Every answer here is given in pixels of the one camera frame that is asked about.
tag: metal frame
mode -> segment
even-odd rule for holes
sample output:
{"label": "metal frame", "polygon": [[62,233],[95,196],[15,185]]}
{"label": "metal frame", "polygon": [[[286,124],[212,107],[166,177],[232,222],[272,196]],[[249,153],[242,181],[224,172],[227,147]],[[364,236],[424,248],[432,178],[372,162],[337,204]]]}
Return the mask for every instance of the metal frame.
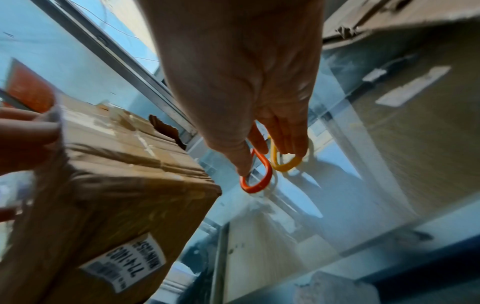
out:
{"label": "metal frame", "polygon": [[31,0],[115,72],[194,136],[196,128],[168,89],[67,0]]}

